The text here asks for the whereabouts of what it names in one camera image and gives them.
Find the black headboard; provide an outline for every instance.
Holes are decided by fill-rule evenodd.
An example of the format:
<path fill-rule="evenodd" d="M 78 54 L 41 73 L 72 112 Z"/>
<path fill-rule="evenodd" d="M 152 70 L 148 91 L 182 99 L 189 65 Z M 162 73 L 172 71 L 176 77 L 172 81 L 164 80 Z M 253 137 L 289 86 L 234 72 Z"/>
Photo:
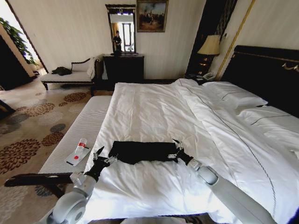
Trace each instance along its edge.
<path fill-rule="evenodd" d="M 221 81 L 238 85 L 299 118 L 299 50 L 238 45 Z"/>

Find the white duvet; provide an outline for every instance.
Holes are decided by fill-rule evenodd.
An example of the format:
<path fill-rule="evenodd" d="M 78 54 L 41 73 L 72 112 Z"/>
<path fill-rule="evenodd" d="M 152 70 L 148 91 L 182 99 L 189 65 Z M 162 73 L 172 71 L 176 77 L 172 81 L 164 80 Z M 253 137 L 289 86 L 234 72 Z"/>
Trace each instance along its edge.
<path fill-rule="evenodd" d="M 191 80 L 116 84 L 93 152 L 105 146 L 101 155 L 107 157 L 115 140 L 172 142 L 172 138 L 259 202 L 279 224 L 295 214 L 299 161 L 256 134 Z M 85 170 L 92 165 L 90 156 Z M 118 161 L 102 171 L 81 221 L 204 212 L 218 223 L 239 222 L 181 160 L 135 165 Z"/>

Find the black bag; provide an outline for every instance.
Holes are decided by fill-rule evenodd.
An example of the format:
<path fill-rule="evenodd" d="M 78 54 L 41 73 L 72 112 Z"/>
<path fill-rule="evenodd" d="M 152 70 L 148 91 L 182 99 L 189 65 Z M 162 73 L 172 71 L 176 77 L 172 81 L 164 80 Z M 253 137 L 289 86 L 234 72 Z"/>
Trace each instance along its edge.
<path fill-rule="evenodd" d="M 168 158 L 177 152 L 176 144 L 170 142 L 114 141 L 109 157 L 132 165 L 140 161 L 178 162 L 177 158 Z"/>
<path fill-rule="evenodd" d="M 60 76 L 65 76 L 71 74 L 71 70 L 65 67 L 58 67 L 55 70 L 52 70 L 52 74 L 58 74 Z"/>

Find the mirror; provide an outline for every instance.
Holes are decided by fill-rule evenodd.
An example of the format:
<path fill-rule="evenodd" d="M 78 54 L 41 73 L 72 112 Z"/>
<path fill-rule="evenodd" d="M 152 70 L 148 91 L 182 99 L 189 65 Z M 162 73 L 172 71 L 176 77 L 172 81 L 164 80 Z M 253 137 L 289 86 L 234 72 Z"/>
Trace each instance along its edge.
<path fill-rule="evenodd" d="M 114 53 L 136 53 L 135 5 L 106 5 Z"/>

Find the white towel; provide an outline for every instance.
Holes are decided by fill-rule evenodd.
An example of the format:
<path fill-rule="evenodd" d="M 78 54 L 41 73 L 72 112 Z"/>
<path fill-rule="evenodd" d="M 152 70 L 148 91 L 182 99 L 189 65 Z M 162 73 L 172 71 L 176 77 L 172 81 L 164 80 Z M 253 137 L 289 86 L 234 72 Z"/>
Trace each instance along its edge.
<path fill-rule="evenodd" d="M 91 57 L 90 60 L 89 60 L 89 67 L 88 67 L 88 70 L 87 70 L 87 74 L 90 76 L 91 79 L 94 78 L 95 76 L 95 67 L 94 67 L 94 63 L 96 60 L 100 60 L 100 58 L 97 56 L 97 57 Z"/>

